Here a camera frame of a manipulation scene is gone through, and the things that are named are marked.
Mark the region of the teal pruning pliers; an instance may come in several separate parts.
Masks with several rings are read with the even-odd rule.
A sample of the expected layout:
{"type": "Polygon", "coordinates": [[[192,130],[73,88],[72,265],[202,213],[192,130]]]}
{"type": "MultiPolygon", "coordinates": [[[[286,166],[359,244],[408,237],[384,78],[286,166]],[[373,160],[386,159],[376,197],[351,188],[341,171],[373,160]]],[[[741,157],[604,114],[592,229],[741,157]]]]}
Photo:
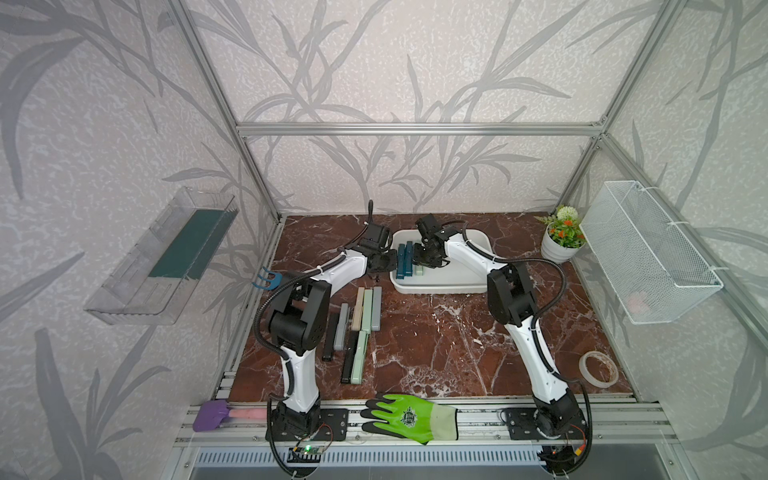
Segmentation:
{"type": "Polygon", "coordinates": [[[399,244],[397,251],[397,268],[395,278],[398,280],[404,279],[406,276],[406,245],[399,244]]]}
{"type": "Polygon", "coordinates": [[[413,252],[414,245],[412,241],[407,241],[404,249],[404,276],[411,277],[413,275],[413,252]]]}

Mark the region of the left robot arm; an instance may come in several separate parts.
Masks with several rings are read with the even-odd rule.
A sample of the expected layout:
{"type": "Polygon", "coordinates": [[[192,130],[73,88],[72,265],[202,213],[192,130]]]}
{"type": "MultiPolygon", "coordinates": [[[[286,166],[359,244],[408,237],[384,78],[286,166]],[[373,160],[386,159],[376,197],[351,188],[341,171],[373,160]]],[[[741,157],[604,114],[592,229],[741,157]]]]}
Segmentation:
{"type": "Polygon", "coordinates": [[[284,275],[255,314],[254,337],[280,356],[283,371],[284,393],[277,406],[268,409],[268,426],[278,426],[289,436],[305,438],[321,426],[315,349],[326,332],[331,297],[366,274],[397,267],[391,230],[374,222],[373,210],[370,200],[363,230],[340,247],[334,259],[284,275]]]}

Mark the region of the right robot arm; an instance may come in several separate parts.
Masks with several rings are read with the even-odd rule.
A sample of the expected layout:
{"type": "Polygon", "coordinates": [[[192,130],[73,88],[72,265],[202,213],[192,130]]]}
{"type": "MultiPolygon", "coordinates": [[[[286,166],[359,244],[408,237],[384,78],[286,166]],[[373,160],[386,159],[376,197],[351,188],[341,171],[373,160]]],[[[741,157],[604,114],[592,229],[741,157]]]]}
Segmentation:
{"type": "Polygon", "coordinates": [[[413,261],[425,267],[441,268],[458,263],[477,275],[486,276],[488,310],[510,334],[525,365],[537,409],[537,429],[556,438],[580,424],[582,410],[569,385],[573,382],[556,368],[547,349],[539,320],[567,289],[567,275],[558,264],[543,258],[504,258],[475,245],[464,226],[442,223],[433,215],[416,221],[421,241],[413,247],[413,261]],[[545,306],[537,305],[535,290],[526,268],[528,263],[555,267],[561,277],[560,290],[545,306]]]}

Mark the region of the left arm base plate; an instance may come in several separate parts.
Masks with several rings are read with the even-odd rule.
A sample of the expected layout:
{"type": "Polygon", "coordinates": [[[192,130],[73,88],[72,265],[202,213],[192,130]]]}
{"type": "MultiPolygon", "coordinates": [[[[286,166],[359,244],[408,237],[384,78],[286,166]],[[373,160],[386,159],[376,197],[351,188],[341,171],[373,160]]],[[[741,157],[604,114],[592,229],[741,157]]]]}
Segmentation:
{"type": "Polygon", "coordinates": [[[344,408],[314,408],[309,412],[296,412],[279,406],[270,416],[271,427],[267,440],[276,442],[344,441],[349,426],[349,411],[344,408]]]}

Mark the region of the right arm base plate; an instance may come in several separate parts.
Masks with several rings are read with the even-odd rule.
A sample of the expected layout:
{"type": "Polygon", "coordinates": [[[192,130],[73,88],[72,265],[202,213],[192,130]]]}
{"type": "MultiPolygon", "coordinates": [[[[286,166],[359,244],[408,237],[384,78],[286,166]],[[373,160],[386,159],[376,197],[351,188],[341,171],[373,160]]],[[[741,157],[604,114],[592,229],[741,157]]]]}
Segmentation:
{"type": "Polygon", "coordinates": [[[527,441],[560,441],[572,440],[577,436],[577,428],[583,430],[587,420],[583,412],[579,412],[575,420],[566,423],[566,429],[561,433],[544,434],[537,424],[535,407],[512,407],[502,409],[500,418],[507,428],[511,440],[527,441]]]}

